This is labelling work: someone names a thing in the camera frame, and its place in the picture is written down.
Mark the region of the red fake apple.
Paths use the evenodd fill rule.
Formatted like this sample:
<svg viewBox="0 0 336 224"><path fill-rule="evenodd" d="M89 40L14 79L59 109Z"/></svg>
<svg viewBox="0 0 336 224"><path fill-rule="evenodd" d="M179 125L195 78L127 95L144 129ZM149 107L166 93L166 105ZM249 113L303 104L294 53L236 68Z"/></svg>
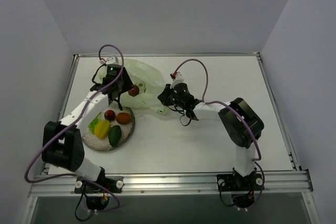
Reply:
<svg viewBox="0 0 336 224"><path fill-rule="evenodd" d="M131 97L136 97L139 93L140 93L140 89L136 85L134 85L133 88L128 91L128 94Z"/></svg>

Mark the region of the green fake grapes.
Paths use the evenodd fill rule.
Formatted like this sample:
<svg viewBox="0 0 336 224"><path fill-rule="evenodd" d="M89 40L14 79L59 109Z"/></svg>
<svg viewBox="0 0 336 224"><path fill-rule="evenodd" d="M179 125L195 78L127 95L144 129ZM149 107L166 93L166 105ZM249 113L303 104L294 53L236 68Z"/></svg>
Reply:
<svg viewBox="0 0 336 224"><path fill-rule="evenodd" d="M96 125L98 124L98 122L99 122L99 119L98 119L98 118L95 118L95 119L93 119L92 122L89 124L88 129L89 129L89 131L90 131L92 134L95 133L95 127L96 127Z"/></svg>

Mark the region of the orange fake fruit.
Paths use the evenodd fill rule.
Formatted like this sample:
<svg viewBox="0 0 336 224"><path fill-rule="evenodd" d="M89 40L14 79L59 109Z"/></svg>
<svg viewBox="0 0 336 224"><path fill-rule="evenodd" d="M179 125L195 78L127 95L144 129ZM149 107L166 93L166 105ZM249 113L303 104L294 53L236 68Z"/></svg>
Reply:
<svg viewBox="0 0 336 224"><path fill-rule="evenodd" d="M126 112L121 112L121 113L118 113L115 119L119 124L126 125L131 122L132 117L130 114Z"/></svg>

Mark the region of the pale green plastic bag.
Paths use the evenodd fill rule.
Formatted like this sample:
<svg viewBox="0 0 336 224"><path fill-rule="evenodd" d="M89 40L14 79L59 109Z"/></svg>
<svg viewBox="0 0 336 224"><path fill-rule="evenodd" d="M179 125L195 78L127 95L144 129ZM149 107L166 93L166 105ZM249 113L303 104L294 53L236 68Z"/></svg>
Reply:
<svg viewBox="0 0 336 224"><path fill-rule="evenodd" d="M165 80L159 70L142 61L125 58L124 72L139 92L131 95L123 93L120 97L121 105L132 109L150 109L158 114L165 114L167 108L159 101L158 96L165 88Z"/></svg>

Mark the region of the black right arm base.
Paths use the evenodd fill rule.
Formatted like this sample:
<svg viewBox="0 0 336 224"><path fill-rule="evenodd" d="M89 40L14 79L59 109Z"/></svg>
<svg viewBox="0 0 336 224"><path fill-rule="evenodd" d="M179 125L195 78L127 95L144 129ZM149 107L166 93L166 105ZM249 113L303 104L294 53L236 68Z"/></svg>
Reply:
<svg viewBox="0 0 336 224"><path fill-rule="evenodd" d="M257 202L255 192L260 196L265 188L263 175L256 172L245 177L238 173L218 174L216 179L221 203L237 210L248 211ZM223 199L223 193L231 193L230 203Z"/></svg>

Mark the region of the dark red fake fruit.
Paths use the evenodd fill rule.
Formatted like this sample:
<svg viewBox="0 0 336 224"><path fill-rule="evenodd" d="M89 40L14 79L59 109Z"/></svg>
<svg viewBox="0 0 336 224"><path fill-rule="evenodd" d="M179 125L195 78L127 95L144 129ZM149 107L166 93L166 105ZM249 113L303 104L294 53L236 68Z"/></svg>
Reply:
<svg viewBox="0 0 336 224"><path fill-rule="evenodd" d="M113 110L107 110L104 113L104 118L108 121L114 121L115 120L115 112Z"/></svg>

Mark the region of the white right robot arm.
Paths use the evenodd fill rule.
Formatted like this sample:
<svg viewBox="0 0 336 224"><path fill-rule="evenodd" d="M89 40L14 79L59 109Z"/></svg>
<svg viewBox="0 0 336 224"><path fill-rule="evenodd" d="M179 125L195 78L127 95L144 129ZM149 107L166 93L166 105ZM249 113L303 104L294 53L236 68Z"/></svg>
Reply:
<svg viewBox="0 0 336 224"><path fill-rule="evenodd" d="M191 95L183 82L174 87L167 84L157 98L164 106L182 109L190 120L221 121L236 145L233 182L241 189L251 184L255 162L261 160L257 140L261 137L264 123L244 99L236 98L229 103L203 102Z"/></svg>

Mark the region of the dark green fake avocado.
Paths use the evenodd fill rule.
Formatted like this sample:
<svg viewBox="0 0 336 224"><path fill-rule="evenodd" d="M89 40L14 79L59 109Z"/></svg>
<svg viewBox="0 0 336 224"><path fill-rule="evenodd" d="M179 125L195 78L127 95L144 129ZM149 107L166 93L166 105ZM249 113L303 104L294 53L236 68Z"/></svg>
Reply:
<svg viewBox="0 0 336 224"><path fill-rule="evenodd" d="M108 133L109 144L112 147L116 147L118 145L118 142L121 140L121 135L122 131L119 125L114 125L113 127L111 127Z"/></svg>

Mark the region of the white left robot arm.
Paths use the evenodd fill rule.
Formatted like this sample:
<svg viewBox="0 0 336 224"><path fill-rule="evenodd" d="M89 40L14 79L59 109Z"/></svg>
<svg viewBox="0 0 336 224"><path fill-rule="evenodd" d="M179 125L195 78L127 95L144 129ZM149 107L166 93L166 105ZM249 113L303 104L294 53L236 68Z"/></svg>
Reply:
<svg viewBox="0 0 336 224"><path fill-rule="evenodd" d="M94 192L105 188L102 168L85 158L82 135L89 124L112 101L133 88L126 69L117 64L104 65L107 70L102 83L94 84L84 100L58 122L44 128L42 160L87 179Z"/></svg>

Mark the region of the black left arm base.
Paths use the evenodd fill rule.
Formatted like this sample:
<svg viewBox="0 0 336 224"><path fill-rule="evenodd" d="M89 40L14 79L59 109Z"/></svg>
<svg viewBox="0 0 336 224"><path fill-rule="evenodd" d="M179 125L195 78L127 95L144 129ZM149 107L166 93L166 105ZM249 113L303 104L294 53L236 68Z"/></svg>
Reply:
<svg viewBox="0 0 336 224"><path fill-rule="evenodd" d="M85 205L89 210L107 212L120 208L121 203L116 194L122 193L123 186L124 182L121 176L106 177L98 179L96 182L78 177L74 193L83 195Z"/></svg>

